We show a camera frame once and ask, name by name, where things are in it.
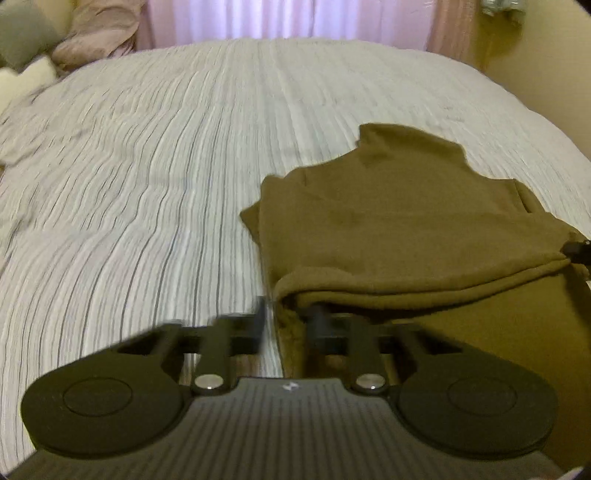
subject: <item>black clamp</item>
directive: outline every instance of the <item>black clamp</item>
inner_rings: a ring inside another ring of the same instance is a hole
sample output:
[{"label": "black clamp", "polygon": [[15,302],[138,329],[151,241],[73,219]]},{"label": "black clamp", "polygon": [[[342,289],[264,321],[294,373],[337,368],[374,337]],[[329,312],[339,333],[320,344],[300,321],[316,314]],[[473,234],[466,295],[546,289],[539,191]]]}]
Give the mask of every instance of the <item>black clamp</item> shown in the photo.
[{"label": "black clamp", "polygon": [[579,263],[591,267],[591,240],[584,242],[567,242],[562,247],[562,253],[570,258],[572,263]]},{"label": "black clamp", "polygon": [[[413,322],[373,325],[371,314],[318,304],[302,317],[312,356],[346,355],[346,386],[385,398],[409,431],[440,450],[486,460],[519,456],[539,449],[552,430],[554,390],[519,365]],[[392,387],[385,353],[400,382]]]},{"label": "black clamp", "polygon": [[[258,353],[266,305],[211,326],[167,324],[58,368],[25,392],[21,415],[33,444],[59,455],[99,458],[169,432],[195,395],[227,392],[231,357]],[[202,355],[190,387],[178,384],[185,353]]]}]

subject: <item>bed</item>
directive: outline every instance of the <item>bed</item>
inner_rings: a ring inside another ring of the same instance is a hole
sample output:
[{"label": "bed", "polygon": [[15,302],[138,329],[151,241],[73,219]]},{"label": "bed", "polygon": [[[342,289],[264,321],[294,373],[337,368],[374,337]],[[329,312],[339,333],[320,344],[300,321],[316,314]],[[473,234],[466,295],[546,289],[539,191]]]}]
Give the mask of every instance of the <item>bed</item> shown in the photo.
[{"label": "bed", "polygon": [[[591,164],[469,66],[360,41],[237,40],[98,61],[0,115],[0,471],[33,447],[44,373],[166,320],[264,293],[238,214],[261,180],[335,158],[359,124],[421,128],[591,235]],[[245,374],[276,377],[269,324]]]}]

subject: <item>gray pillow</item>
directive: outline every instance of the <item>gray pillow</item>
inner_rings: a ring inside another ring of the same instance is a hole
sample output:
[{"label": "gray pillow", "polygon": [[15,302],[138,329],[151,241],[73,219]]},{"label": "gray pillow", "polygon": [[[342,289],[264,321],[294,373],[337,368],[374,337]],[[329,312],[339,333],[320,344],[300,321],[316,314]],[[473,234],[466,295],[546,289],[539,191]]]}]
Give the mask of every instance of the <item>gray pillow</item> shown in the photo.
[{"label": "gray pillow", "polygon": [[32,0],[0,2],[0,65],[21,71],[62,38]]}]

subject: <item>metal screw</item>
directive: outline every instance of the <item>metal screw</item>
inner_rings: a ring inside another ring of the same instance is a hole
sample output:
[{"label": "metal screw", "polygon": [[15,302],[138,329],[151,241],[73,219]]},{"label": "metal screw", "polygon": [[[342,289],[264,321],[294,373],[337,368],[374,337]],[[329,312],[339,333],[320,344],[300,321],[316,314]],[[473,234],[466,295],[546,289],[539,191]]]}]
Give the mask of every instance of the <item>metal screw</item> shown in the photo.
[{"label": "metal screw", "polygon": [[378,374],[363,374],[357,377],[355,383],[364,390],[375,390],[383,387],[386,384],[386,379]]},{"label": "metal screw", "polygon": [[216,374],[203,374],[195,379],[195,385],[204,390],[215,390],[223,385],[223,378]]}]

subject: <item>pillow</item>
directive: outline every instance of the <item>pillow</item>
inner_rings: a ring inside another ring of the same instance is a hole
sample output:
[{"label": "pillow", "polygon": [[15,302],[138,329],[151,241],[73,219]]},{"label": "pillow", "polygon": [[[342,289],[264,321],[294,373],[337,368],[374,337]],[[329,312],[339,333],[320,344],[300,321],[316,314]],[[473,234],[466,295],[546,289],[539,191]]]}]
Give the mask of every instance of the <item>pillow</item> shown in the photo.
[{"label": "pillow", "polygon": [[20,75],[9,68],[0,69],[0,115],[10,103],[56,80],[53,63],[45,56],[31,63]]},{"label": "pillow", "polygon": [[62,12],[70,5],[69,2],[70,0],[0,2],[0,64],[20,71],[35,56],[57,45],[66,34],[63,24],[67,22],[68,13]]},{"label": "pillow", "polygon": [[60,68],[74,70],[109,57],[133,38],[144,0],[82,0],[74,10],[72,29],[51,58]]}]

